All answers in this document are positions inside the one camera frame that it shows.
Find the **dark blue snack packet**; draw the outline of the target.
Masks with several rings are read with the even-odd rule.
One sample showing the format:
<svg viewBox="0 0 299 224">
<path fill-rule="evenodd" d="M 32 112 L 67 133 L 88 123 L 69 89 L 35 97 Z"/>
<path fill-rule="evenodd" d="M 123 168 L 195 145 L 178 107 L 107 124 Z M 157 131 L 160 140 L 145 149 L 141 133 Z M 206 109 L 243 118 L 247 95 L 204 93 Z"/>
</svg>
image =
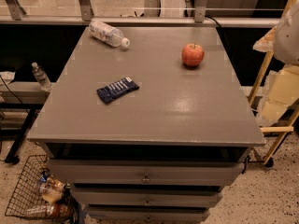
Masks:
<svg viewBox="0 0 299 224">
<path fill-rule="evenodd" d="M 138 89 L 139 86 L 130 77 L 124 77 L 98 89 L 96 93 L 102 102 L 109 104 L 123 95 L 137 91 Z"/>
</svg>

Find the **yellow wooden frame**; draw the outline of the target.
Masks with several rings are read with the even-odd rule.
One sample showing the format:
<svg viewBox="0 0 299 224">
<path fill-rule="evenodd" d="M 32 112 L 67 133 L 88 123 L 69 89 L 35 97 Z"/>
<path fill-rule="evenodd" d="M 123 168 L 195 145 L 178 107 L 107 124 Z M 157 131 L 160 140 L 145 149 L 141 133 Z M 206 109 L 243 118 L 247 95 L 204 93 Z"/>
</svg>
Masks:
<svg viewBox="0 0 299 224">
<path fill-rule="evenodd" d="M 278 24 L 255 42 L 253 48 L 264 52 L 264 59 L 249 94 L 252 105 L 266 70 L 273 58 L 284 63 L 278 72 L 270 72 L 265 79 L 262 99 L 257 106 L 256 120 L 261 132 L 277 133 L 278 138 L 269 148 L 262 162 L 271 167 L 276 153 L 299 116 L 299 106 L 292 112 L 284 126 L 276 126 L 279 119 L 299 99 L 299 0 L 288 0 Z"/>
</svg>

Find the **top grey drawer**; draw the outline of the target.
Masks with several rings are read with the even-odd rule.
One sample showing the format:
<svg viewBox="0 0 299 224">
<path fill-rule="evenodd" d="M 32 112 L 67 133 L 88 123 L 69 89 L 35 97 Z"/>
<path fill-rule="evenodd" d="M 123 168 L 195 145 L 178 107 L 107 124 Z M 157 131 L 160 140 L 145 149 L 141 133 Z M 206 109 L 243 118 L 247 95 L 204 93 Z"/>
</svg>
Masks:
<svg viewBox="0 0 299 224">
<path fill-rule="evenodd" d="M 73 184 L 229 186 L 243 163 L 49 159 L 47 167 L 60 181 Z"/>
</svg>

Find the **middle grey drawer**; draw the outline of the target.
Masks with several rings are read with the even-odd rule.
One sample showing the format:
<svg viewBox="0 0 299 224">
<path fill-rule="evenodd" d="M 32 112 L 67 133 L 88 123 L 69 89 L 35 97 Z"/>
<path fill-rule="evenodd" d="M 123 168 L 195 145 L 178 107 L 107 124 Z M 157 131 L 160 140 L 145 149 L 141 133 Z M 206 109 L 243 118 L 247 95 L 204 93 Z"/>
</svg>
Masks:
<svg viewBox="0 0 299 224">
<path fill-rule="evenodd" d="M 222 198 L 221 192 L 198 189 L 87 189 L 72 188 L 73 197 L 90 205 L 214 207 Z"/>
</svg>

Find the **small standing plastic bottle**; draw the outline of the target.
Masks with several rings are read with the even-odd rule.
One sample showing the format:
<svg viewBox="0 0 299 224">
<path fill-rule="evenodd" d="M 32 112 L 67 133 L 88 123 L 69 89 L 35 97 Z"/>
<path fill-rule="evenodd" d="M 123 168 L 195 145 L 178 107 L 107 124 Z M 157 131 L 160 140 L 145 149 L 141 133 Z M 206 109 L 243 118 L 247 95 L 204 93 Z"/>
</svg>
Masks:
<svg viewBox="0 0 299 224">
<path fill-rule="evenodd" d="M 32 73 L 36 78 L 36 81 L 39 83 L 41 90 L 50 92 L 51 91 L 51 82 L 47 76 L 45 70 L 38 65 L 37 63 L 32 63 Z"/>
</svg>

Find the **grey drawer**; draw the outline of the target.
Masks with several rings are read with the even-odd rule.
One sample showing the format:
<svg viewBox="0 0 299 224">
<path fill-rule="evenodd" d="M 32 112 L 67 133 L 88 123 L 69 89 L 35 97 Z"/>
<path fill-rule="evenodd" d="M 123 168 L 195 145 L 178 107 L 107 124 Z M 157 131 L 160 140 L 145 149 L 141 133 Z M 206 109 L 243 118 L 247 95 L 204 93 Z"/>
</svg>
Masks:
<svg viewBox="0 0 299 224">
<path fill-rule="evenodd" d="M 221 192 L 198 189 L 87 189 L 72 188 L 73 197 L 90 205 L 214 207 L 222 198 Z"/>
<path fill-rule="evenodd" d="M 49 159 L 47 167 L 60 181 L 73 184 L 229 186 L 243 163 Z"/>
<path fill-rule="evenodd" d="M 86 212 L 93 218 L 103 220 L 203 222 L 209 216 L 208 210 L 200 208 L 146 208 L 146 207 L 87 207 Z"/>
</svg>

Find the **metal railing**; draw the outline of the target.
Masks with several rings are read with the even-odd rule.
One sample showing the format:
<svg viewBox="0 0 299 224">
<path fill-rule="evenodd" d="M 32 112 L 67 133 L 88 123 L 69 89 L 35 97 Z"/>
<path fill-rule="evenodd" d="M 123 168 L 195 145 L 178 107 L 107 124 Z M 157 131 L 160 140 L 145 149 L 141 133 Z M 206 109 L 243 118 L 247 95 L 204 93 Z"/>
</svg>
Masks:
<svg viewBox="0 0 299 224">
<path fill-rule="evenodd" d="M 2 23 L 86 25 L 91 21 L 137 24 L 206 23 L 269 27 L 281 0 L 1 0 Z"/>
</svg>

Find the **clear plastic water bottle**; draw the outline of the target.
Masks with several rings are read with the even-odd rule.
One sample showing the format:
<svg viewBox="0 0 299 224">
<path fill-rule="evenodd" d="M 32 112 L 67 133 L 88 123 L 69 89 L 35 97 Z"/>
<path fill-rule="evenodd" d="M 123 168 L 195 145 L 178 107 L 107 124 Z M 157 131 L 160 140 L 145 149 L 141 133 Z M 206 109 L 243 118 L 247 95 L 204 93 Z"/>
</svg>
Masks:
<svg viewBox="0 0 299 224">
<path fill-rule="evenodd" d="M 130 40 L 124 36 L 122 31 L 114 26 L 101 21 L 92 21 L 89 24 L 90 34 L 111 47 L 128 48 Z"/>
</svg>

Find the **red apple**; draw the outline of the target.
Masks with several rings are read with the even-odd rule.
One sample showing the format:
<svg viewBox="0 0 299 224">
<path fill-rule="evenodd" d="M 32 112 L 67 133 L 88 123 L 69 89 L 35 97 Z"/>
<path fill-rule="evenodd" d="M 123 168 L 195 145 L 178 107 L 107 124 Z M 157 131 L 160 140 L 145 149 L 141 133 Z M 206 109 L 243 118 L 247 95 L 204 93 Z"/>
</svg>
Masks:
<svg viewBox="0 0 299 224">
<path fill-rule="evenodd" d="M 188 44 L 181 52 L 183 63 L 189 67 L 195 67 L 203 61 L 205 52 L 202 46 L 198 44 Z"/>
</svg>

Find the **grey drawer cabinet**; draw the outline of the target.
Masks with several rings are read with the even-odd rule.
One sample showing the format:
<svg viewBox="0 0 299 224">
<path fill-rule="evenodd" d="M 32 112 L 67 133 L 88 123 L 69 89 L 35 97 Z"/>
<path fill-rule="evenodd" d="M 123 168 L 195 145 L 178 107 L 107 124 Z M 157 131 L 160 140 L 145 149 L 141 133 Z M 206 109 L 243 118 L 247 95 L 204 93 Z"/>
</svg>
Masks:
<svg viewBox="0 0 299 224">
<path fill-rule="evenodd" d="M 84 34 L 29 132 L 49 159 L 242 162 L 265 140 L 217 31 L 128 27 L 128 50 Z M 188 44 L 205 57 L 189 67 Z M 105 104 L 96 91 L 130 77 L 138 86 Z M 73 184 L 87 189 L 198 189 L 227 186 Z"/>
</svg>

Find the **grey side table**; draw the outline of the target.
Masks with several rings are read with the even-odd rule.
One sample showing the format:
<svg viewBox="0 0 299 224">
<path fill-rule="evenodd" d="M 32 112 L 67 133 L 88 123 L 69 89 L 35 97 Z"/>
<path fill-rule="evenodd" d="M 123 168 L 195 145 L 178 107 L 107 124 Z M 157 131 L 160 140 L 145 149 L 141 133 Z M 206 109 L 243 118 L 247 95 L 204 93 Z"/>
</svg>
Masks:
<svg viewBox="0 0 299 224">
<path fill-rule="evenodd" d="M 13 141 L 4 162 L 17 164 L 20 161 L 17 152 L 50 93 L 42 91 L 36 82 L 2 85 L 0 93 L 1 141 Z"/>
</svg>

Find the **snack bags in basket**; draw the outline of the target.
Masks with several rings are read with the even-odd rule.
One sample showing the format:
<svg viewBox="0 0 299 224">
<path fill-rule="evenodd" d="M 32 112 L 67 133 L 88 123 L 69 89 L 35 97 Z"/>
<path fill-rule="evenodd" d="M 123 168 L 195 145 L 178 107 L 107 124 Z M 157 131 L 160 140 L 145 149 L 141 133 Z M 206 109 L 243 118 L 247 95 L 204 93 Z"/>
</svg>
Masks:
<svg viewBox="0 0 299 224">
<path fill-rule="evenodd" d="M 46 180 L 39 183 L 38 191 L 42 198 L 48 203 L 56 203 L 64 196 L 65 183 L 61 182 L 54 175 L 50 175 Z"/>
</svg>

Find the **bottom grey drawer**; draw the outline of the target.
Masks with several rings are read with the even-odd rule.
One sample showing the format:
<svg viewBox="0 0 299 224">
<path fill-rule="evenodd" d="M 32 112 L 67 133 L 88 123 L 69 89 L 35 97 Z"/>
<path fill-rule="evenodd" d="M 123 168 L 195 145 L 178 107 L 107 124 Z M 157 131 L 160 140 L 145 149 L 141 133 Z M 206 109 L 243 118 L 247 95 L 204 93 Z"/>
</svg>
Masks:
<svg viewBox="0 0 299 224">
<path fill-rule="evenodd" d="M 208 210 L 200 208 L 146 208 L 146 207 L 87 207 L 86 212 L 93 218 L 103 220 L 203 222 L 209 216 Z"/>
</svg>

